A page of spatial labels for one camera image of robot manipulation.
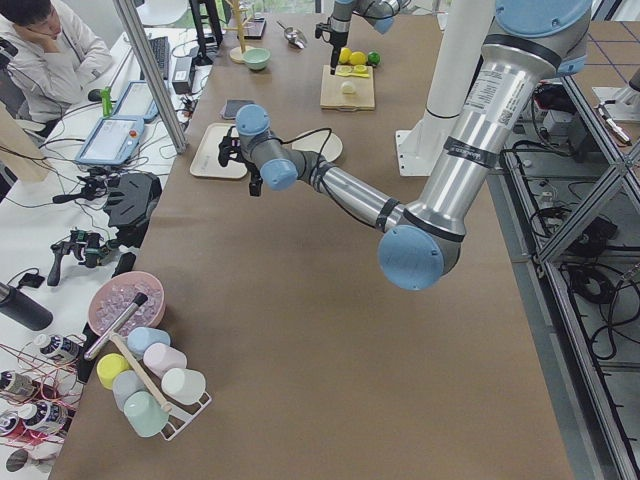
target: yellow cup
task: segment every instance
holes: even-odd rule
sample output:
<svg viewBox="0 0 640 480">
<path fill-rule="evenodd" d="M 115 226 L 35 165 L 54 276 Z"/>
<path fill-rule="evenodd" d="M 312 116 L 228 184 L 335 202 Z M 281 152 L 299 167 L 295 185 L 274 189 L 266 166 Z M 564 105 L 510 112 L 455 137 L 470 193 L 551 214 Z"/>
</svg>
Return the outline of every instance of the yellow cup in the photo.
<svg viewBox="0 0 640 480">
<path fill-rule="evenodd" d="M 107 390 L 112 389 L 113 381 L 125 370 L 131 370 L 131 366 L 119 353 L 105 355 L 100 359 L 96 368 L 98 379 Z"/>
</svg>

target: black hair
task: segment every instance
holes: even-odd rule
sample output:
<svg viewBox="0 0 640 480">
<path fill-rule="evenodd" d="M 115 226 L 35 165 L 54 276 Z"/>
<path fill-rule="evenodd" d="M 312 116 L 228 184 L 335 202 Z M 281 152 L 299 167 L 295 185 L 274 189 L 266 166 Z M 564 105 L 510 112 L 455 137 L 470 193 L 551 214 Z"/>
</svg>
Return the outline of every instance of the black hair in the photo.
<svg viewBox="0 0 640 480">
<path fill-rule="evenodd" d="M 0 15 L 25 27 L 42 22 L 51 13 L 51 0 L 0 0 Z"/>
</svg>

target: white desk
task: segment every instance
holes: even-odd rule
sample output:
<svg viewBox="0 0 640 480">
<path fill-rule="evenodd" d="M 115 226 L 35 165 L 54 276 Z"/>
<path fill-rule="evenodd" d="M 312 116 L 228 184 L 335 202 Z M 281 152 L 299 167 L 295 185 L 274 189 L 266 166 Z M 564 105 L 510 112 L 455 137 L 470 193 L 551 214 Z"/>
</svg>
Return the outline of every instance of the white desk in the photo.
<svg viewBox="0 0 640 480">
<path fill-rule="evenodd" d="M 189 41 L 195 38 L 194 30 L 186 29 L 148 29 L 153 37 L 168 36 L 174 47 L 174 56 L 183 56 L 196 45 Z M 117 78 L 112 85 L 112 98 L 115 100 L 130 80 L 139 78 L 140 67 L 133 54 L 127 55 L 130 47 L 124 36 L 111 49 L 114 63 L 100 79 L 87 87 L 102 88 L 108 84 L 116 73 Z M 201 90 L 211 67 L 200 67 L 194 81 L 193 91 Z M 180 96 L 172 95 L 176 109 L 181 107 Z M 50 172 L 40 183 L 25 183 L 18 181 L 8 194 L 8 198 L 22 205 L 35 206 L 49 204 L 54 195 L 77 192 L 76 176 L 83 172 L 73 159 L 82 143 L 71 139 L 84 139 L 91 132 L 96 121 L 102 115 L 100 103 L 83 102 L 69 109 L 69 112 L 49 136 L 48 141 L 57 140 L 43 148 L 43 153 L 49 157 L 52 167 L 58 172 Z M 167 135 L 164 124 L 160 119 L 147 125 L 140 140 L 138 160 L 131 162 L 130 168 L 154 173 L 160 177 L 164 187 L 166 176 L 171 170 L 175 158 L 175 149 Z M 7 282 L 18 272 L 30 267 L 39 268 L 40 274 L 47 276 L 53 264 L 53 254 L 50 246 L 67 237 L 74 227 L 81 230 L 98 231 L 106 239 L 115 237 L 116 230 L 107 227 L 109 217 L 100 209 L 106 197 L 94 201 L 80 200 L 78 203 L 68 202 L 60 205 L 46 205 L 38 208 L 23 208 L 10 201 L 0 203 L 0 281 Z M 2 339 L 0 343 L 16 349 L 31 342 L 39 333 L 57 333 L 62 335 L 79 334 L 87 322 L 87 311 L 91 298 L 113 274 L 119 254 L 114 255 L 104 266 L 88 269 L 78 265 L 73 255 L 67 255 L 62 260 L 61 279 L 56 287 L 49 287 L 46 282 L 39 289 L 25 287 L 22 291 L 29 297 L 53 312 L 52 324 L 42 332 L 33 332 L 4 315 L 0 315 L 2 322 Z M 0 350 L 0 370 L 18 369 L 15 357 L 4 350 Z M 0 412 L 9 408 L 0 399 Z M 45 456 L 55 451 L 59 446 L 38 446 L 32 452 L 36 457 Z M 0 478 L 9 475 L 5 470 L 5 462 L 12 448 L 0 445 Z M 14 480 L 34 480 L 46 478 L 46 474 L 39 473 L 29 467 L 11 474 Z"/>
</svg>

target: keyboard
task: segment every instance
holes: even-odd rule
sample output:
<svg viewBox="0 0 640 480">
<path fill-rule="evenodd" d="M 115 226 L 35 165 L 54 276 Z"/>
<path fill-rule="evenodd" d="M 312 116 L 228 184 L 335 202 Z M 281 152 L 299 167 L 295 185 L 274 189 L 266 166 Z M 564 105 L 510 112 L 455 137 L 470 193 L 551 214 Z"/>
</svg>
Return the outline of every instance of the keyboard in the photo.
<svg viewBox="0 0 640 480">
<path fill-rule="evenodd" d="M 171 47 L 169 46 L 169 37 L 158 37 L 149 39 L 151 51 L 156 57 L 158 68 L 162 74 L 163 80 L 169 79 L 169 66 L 171 65 Z M 144 80 L 144 72 L 140 70 L 140 80 Z"/>
</svg>

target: black tumbler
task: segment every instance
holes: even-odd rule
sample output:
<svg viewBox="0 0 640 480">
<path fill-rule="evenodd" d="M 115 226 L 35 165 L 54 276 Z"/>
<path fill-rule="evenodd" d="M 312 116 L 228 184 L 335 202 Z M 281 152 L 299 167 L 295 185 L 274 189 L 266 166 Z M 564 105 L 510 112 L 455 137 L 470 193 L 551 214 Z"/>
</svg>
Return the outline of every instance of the black tumbler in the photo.
<svg viewBox="0 0 640 480">
<path fill-rule="evenodd" d="M 24 325 L 29 330 L 43 330 L 53 320 L 53 314 L 15 287 L 0 283 L 0 313 Z"/>
</svg>

